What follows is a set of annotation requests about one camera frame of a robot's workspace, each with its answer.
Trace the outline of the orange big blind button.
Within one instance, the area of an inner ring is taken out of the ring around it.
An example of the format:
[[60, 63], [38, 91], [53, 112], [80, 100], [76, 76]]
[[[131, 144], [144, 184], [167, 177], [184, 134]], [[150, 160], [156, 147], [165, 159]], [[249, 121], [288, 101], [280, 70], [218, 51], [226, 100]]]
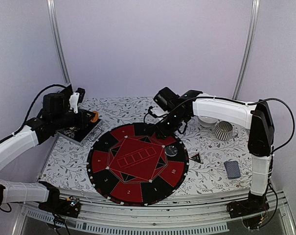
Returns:
[[91, 120], [91, 122], [92, 122], [92, 123], [95, 123], [95, 122], [97, 122], [98, 119], [99, 119], [99, 113], [98, 113], [97, 111], [93, 111], [93, 113], [94, 113], [94, 117], [93, 117], [93, 119]]

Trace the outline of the round red black poker mat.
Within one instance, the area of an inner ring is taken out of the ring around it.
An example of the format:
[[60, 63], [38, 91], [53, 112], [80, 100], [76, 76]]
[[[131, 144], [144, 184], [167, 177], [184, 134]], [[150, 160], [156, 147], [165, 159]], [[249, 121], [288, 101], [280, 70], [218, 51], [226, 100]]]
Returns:
[[[177, 156], [166, 156], [169, 145], [178, 148]], [[169, 197], [184, 182], [188, 168], [188, 152], [179, 137], [158, 139], [155, 127], [143, 122], [104, 133], [87, 158], [91, 185], [123, 206], [148, 206]]]

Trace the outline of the left aluminium corner post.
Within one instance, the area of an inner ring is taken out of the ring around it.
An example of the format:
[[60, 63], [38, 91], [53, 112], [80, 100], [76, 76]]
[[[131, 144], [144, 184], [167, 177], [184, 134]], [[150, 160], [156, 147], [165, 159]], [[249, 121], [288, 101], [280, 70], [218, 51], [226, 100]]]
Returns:
[[68, 73], [68, 68], [66, 65], [66, 60], [65, 60], [65, 56], [64, 56], [64, 52], [63, 52], [63, 47], [62, 47], [62, 42], [61, 42], [61, 37], [60, 37], [60, 32], [59, 32], [59, 27], [58, 27], [55, 1], [54, 0], [47, 0], [46, 3], [47, 3], [50, 26], [51, 26], [51, 30], [52, 30], [52, 36], [53, 36], [53, 40], [55, 43], [57, 56], [58, 56], [58, 60], [60, 63], [64, 82], [66, 84], [70, 84], [71, 81], [70, 81], [70, 77], [69, 77], [69, 73]]

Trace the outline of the striped grey mug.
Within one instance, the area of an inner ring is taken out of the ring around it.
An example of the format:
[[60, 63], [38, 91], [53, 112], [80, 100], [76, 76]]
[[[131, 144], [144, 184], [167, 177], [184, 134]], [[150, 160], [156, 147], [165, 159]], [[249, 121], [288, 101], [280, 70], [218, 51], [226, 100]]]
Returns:
[[234, 131], [230, 122], [220, 121], [216, 124], [214, 136], [220, 141], [228, 141], [238, 137], [238, 133]]

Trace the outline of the black triangular card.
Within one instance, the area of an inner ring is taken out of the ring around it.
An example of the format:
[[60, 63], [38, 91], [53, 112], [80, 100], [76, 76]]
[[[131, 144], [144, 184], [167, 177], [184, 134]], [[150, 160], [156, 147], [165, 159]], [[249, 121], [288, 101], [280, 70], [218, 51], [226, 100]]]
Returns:
[[198, 162], [198, 163], [202, 163], [202, 159], [201, 159], [201, 156], [199, 153], [193, 155], [192, 157], [189, 158], [190, 160], [193, 160], [195, 162]]

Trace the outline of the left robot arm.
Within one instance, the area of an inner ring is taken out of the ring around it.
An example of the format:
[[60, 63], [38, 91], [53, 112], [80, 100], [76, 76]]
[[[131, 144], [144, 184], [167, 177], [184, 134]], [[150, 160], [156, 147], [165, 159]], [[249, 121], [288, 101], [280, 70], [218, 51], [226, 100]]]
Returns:
[[[99, 122], [97, 113], [78, 107], [84, 95], [81, 88], [71, 94], [62, 91], [44, 95], [39, 114], [26, 119], [19, 130], [0, 141], [0, 171], [22, 153], [57, 133], [83, 145]], [[78, 217], [81, 208], [77, 197], [61, 199], [59, 190], [50, 183], [14, 183], [0, 179], [0, 206], [17, 202], [37, 202], [43, 211], [73, 218]]]

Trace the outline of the clear dealer button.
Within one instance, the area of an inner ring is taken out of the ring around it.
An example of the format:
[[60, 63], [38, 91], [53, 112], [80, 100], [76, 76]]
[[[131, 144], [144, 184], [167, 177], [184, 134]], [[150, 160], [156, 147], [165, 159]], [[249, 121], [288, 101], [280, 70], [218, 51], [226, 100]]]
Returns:
[[165, 154], [168, 157], [175, 157], [178, 155], [178, 148], [174, 145], [169, 145], [165, 147]]

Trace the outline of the aluminium poker chip case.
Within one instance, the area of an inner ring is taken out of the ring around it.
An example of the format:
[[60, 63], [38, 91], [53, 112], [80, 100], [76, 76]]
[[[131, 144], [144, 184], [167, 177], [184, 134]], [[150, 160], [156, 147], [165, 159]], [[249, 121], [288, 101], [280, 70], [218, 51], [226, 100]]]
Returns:
[[[65, 87], [63, 87], [58, 93], [63, 93], [66, 96], [70, 96], [71, 94], [73, 94], [74, 91], [72, 89], [72, 86], [70, 84], [66, 85]], [[83, 123], [89, 122], [91, 121], [93, 118], [92, 117], [83, 117]], [[88, 136], [91, 135], [91, 133], [94, 131], [95, 127], [92, 130], [78, 130], [77, 126], [74, 127], [70, 127], [70, 128], [66, 128], [66, 129], [62, 129], [62, 130], [58, 130], [58, 132], [65, 138], [75, 142], [76, 144], [83, 144], [84, 142], [87, 141]]]

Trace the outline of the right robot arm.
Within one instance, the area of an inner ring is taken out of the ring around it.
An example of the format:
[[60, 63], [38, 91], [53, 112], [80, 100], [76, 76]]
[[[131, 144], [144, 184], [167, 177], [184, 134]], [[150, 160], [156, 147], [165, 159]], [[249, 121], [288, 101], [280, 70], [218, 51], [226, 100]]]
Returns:
[[159, 118], [156, 123], [159, 139], [173, 134], [181, 127], [182, 122], [187, 123], [194, 116], [214, 118], [248, 129], [252, 182], [247, 200], [239, 201], [238, 205], [248, 213], [266, 208], [266, 192], [273, 162], [274, 126], [265, 100], [257, 103], [241, 102], [209, 96], [196, 90], [178, 95], [168, 87], [161, 89], [153, 100], [159, 108], [149, 108], [148, 113]]

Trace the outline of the right aluminium corner post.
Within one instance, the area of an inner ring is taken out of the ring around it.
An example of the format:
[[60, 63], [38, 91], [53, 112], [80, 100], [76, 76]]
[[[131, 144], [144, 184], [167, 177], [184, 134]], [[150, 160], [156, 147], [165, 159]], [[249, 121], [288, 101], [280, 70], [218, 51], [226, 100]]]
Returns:
[[240, 66], [237, 82], [235, 85], [235, 89], [234, 89], [234, 92], [232, 95], [232, 99], [235, 99], [235, 100], [238, 100], [241, 88], [244, 83], [245, 73], [246, 73], [246, 69], [248, 66], [250, 52], [251, 52], [252, 43], [253, 43], [253, 39], [255, 36], [255, 30], [256, 30], [257, 21], [258, 21], [259, 7], [260, 7], [260, 0], [253, 0], [243, 59], [241, 62], [241, 66]]

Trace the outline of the front aluminium rail frame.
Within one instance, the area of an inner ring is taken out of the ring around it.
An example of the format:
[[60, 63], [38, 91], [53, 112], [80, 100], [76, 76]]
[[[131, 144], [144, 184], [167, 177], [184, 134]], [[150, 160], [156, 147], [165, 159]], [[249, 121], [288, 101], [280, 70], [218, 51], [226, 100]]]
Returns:
[[214, 194], [175, 195], [144, 207], [120, 206], [96, 193], [61, 190], [61, 195], [80, 198], [77, 218], [65, 218], [53, 229], [53, 215], [35, 203], [20, 205], [14, 224], [15, 235], [97, 234], [97, 235], [250, 235], [247, 216], [231, 218], [227, 204], [247, 198], [248, 191]]

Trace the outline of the white ceramic bowl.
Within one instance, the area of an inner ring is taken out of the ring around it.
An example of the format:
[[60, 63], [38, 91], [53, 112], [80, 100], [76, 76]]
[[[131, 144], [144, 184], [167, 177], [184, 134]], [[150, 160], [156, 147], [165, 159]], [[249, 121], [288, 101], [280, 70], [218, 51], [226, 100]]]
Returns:
[[203, 117], [203, 116], [198, 117], [198, 123], [204, 128], [209, 128], [214, 126], [217, 123], [217, 121], [218, 121], [217, 119], [211, 118], [211, 117]]

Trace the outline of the blue card deck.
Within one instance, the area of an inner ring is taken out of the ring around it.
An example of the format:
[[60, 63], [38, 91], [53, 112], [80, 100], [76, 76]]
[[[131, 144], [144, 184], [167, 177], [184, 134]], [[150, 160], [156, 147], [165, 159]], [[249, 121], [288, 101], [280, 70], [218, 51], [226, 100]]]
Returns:
[[226, 161], [224, 162], [224, 166], [228, 179], [234, 180], [241, 177], [239, 163], [237, 161]]

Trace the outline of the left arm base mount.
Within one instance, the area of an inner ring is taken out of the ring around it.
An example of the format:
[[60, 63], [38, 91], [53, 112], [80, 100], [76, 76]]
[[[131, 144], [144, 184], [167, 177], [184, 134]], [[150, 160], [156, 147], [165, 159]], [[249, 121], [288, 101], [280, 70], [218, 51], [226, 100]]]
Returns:
[[78, 218], [81, 203], [76, 197], [70, 196], [67, 199], [61, 199], [59, 194], [53, 193], [48, 196], [46, 202], [40, 202], [38, 208], [56, 215]]

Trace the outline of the aluminium corner post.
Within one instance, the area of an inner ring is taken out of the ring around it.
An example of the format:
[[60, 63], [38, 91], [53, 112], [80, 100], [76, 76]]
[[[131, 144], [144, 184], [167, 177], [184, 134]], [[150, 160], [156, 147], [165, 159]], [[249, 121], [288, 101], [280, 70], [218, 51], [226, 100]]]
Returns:
[[52, 30], [52, 36], [53, 36], [53, 40], [55, 43], [57, 56], [58, 56], [58, 60], [60, 63], [64, 82], [66, 84], [70, 84], [71, 81], [70, 81], [70, 77], [69, 77], [69, 73], [68, 73], [68, 68], [66, 65], [66, 60], [65, 60], [65, 56], [64, 56], [64, 52], [63, 52], [63, 47], [62, 47], [62, 42], [61, 42], [61, 37], [60, 37], [60, 32], [59, 32], [59, 27], [58, 27], [55, 1], [54, 0], [47, 0], [46, 3], [47, 3], [50, 26], [51, 26], [51, 30]]
[[237, 82], [235, 85], [235, 89], [234, 89], [234, 92], [232, 95], [232, 99], [235, 99], [235, 100], [238, 100], [241, 88], [244, 83], [245, 73], [246, 73], [246, 69], [248, 66], [250, 52], [251, 52], [252, 43], [253, 43], [253, 39], [255, 36], [255, 30], [256, 30], [257, 21], [258, 21], [259, 7], [260, 7], [260, 0], [253, 0], [243, 59], [241, 62], [241, 66], [240, 66]]

